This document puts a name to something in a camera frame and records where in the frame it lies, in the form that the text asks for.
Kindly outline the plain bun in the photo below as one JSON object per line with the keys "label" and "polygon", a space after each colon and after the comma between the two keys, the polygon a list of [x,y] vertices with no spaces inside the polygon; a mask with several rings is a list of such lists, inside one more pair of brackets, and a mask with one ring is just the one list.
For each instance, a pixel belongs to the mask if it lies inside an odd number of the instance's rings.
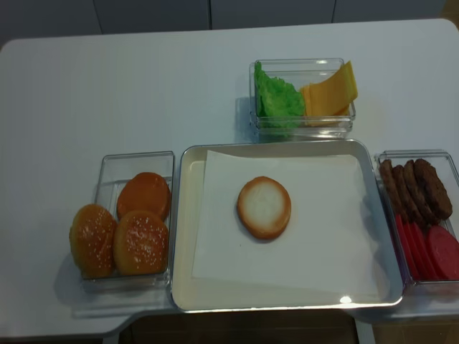
{"label": "plain bun", "polygon": [[116,211],[122,219],[130,211],[151,211],[162,220],[169,215],[171,191],[166,179],[157,173],[142,172],[132,178],[121,191]]}
{"label": "plain bun", "polygon": [[276,180],[258,176],[242,187],[236,209],[243,226],[254,238],[273,240],[285,231],[290,221],[290,195]]}

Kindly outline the green lettuce leaf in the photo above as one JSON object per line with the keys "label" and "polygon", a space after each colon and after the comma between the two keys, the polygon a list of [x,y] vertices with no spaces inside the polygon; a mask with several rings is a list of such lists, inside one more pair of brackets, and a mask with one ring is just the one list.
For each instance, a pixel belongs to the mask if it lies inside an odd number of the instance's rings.
{"label": "green lettuce leaf", "polygon": [[269,77],[260,62],[255,63],[257,116],[261,128],[297,128],[306,111],[302,94],[279,77]]}

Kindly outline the clear lettuce cheese container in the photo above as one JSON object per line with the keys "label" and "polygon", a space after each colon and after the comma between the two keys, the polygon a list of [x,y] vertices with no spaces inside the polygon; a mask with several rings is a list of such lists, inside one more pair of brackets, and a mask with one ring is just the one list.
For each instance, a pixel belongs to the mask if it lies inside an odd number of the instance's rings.
{"label": "clear lettuce cheese container", "polygon": [[265,59],[250,64],[250,125],[261,138],[285,138],[302,140],[304,138],[344,138],[351,131],[356,118],[354,101],[349,106],[348,117],[324,117],[319,121],[335,121],[332,125],[309,126],[304,116],[297,128],[277,129],[261,128],[261,119],[257,116],[257,89],[255,86],[255,63],[260,62],[269,77],[279,77],[291,83],[299,91],[304,85],[320,83],[346,62],[341,58],[320,59]]}

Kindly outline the plain bottom bun front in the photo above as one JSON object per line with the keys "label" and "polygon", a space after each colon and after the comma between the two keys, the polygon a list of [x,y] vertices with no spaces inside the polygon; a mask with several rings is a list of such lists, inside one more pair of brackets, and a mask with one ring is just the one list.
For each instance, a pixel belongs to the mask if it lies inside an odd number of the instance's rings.
{"label": "plain bottom bun front", "polygon": [[132,178],[121,191],[116,211],[122,219],[130,211],[151,211],[162,220],[169,215],[171,191],[166,179],[157,173],[142,172]]}

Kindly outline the sesame top bun right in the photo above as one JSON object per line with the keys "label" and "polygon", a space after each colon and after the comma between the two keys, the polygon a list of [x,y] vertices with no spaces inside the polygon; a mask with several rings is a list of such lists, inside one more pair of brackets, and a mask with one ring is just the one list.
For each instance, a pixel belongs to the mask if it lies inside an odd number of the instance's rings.
{"label": "sesame top bun right", "polygon": [[166,270],[169,230],[151,211],[130,211],[114,234],[113,257],[121,275],[161,274]]}

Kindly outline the sesame bun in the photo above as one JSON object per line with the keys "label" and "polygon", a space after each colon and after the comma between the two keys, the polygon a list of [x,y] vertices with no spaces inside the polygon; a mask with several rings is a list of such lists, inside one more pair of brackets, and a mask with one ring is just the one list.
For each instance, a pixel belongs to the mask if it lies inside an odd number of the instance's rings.
{"label": "sesame bun", "polygon": [[83,206],[70,227],[70,250],[85,279],[109,277],[115,269],[113,237],[117,222],[98,204]]}
{"label": "sesame bun", "polygon": [[113,257],[121,275],[161,274],[166,270],[169,230],[151,211],[130,211],[114,234]]}

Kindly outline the yellow cheese slices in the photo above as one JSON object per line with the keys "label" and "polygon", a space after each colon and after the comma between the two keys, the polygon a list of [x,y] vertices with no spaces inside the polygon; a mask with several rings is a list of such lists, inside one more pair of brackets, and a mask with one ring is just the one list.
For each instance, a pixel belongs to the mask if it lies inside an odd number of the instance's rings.
{"label": "yellow cheese slices", "polygon": [[305,118],[309,126],[332,125],[335,121],[319,121],[324,117],[348,117],[349,106],[358,97],[356,79],[350,61],[320,83],[300,88],[305,101]]}

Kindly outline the clear bun container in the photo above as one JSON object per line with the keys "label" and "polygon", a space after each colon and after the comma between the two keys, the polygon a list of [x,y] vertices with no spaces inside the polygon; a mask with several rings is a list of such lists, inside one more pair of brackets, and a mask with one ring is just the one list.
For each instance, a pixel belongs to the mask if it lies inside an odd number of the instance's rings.
{"label": "clear bun container", "polygon": [[[170,192],[174,191],[175,155],[171,151],[148,153],[129,153],[107,155],[102,159],[94,203],[98,204],[117,217],[118,198],[126,184],[143,172],[157,173],[163,177]],[[163,287],[170,281],[171,247],[166,249],[166,265],[153,274],[135,274],[123,276],[114,271],[109,277],[97,279],[85,278],[82,285],[86,290],[141,290],[151,287]]]}

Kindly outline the white paper sheet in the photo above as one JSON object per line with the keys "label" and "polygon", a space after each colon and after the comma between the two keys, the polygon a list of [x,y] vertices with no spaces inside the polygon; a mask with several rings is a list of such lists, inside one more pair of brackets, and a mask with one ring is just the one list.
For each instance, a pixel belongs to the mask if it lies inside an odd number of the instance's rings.
{"label": "white paper sheet", "polygon": [[[258,176],[282,184],[291,215],[276,239],[254,238],[236,209]],[[242,158],[209,151],[192,274],[197,278],[371,295],[379,272],[369,192],[349,154]]]}

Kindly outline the silver metal tray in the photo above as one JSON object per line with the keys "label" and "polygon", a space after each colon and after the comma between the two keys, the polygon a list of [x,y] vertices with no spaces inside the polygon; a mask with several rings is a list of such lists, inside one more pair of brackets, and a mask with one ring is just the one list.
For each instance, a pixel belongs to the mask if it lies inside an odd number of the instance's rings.
{"label": "silver metal tray", "polygon": [[[192,268],[204,194],[205,163],[209,151],[242,158],[306,158],[343,154],[356,157],[361,164],[372,210],[373,224],[369,229],[369,236],[377,243],[374,261],[379,265],[379,272],[373,278],[377,291],[371,295],[333,293],[195,277]],[[276,308],[377,308],[396,305],[402,299],[404,285],[379,196],[374,167],[367,148],[357,140],[192,146],[181,157],[176,195],[178,204],[171,297],[181,310],[200,312]]]}

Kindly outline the sesame top bun left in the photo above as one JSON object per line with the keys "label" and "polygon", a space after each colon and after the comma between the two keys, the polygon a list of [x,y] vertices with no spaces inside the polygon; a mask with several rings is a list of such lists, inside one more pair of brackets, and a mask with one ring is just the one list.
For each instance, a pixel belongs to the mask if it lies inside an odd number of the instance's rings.
{"label": "sesame top bun left", "polygon": [[115,269],[113,237],[117,222],[98,204],[83,206],[70,227],[70,250],[85,279],[109,277]]}

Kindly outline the brown patty rear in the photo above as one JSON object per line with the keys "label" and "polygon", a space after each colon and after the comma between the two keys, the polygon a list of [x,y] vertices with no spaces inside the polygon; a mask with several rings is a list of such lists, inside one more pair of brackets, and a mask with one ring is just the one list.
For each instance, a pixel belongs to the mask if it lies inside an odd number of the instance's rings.
{"label": "brown patty rear", "polygon": [[386,188],[389,200],[392,205],[392,210],[394,211],[395,215],[401,216],[402,221],[404,223],[407,223],[409,217],[405,211],[401,198],[399,197],[397,185],[395,183],[392,171],[392,162],[389,159],[384,160],[380,163],[379,174],[382,177],[384,186]]}

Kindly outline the brown patty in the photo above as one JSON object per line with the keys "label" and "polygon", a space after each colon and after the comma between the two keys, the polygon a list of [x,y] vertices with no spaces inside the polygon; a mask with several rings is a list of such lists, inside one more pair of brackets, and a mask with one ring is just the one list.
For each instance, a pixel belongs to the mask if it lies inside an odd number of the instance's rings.
{"label": "brown patty", "polygon": [[421,188],[418,186],[414,173],[414,161],[408,160],[404,165],[404,179],[412,200],[423,217],[424,222],[429,225],[436,225],[440,223],[439,218],[431,210],[428,205]]}
{"label": "brown patty", "polygon": [[453,213],[453,205],[436,168],[428,161],[418,158],[414,163],[414,172],[433,213],[440,220],[448,219]]}
{"label": "brown patty", "polygon": [[405,211],[401,198],[399,197],[397,185],[395,183],[392,171],[392,162],[389,159],[384,160],[380,163],[379,174],[382,177],[384,186],[386,188],[389,200],[392,205],[392,210],[394,211],[395,215],[401,216],[402,221],[404,223],[407,223],[409,217]]}
{"label": "brown patty", "polygon": [[422,214],[419,212],[416,203],[413,201],[410,192],[408,191],[407,184],[404,179],[404,168],[397,165],[392,170],[399,197],[409,219],[409,223],[416,223],[420,229],[427,228],[427,222],[424,220]]}

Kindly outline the red tomato slices stack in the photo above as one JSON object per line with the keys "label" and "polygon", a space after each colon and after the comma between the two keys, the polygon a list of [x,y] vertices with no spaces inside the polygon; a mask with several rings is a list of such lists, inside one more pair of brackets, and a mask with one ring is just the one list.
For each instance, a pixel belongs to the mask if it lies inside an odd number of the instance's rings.
{"label": "red tomato slices stack", "polygon": [[415,222],[403,222],[399,214],[395,216],[395,221],[411,278],[414,281],[438,281],[440,278],[427,253],[425,238],[419,226]]}

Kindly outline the red tomato slice front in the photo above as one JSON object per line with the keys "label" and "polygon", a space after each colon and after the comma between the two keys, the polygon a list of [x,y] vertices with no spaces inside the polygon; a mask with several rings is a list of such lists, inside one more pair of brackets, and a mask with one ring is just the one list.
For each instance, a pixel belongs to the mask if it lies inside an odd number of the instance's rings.
{"label": "red tomato slice front", "polygon": [[458,280],[458,240],[443,227],[432,226],[426,245],[437,273],[446,280]]}

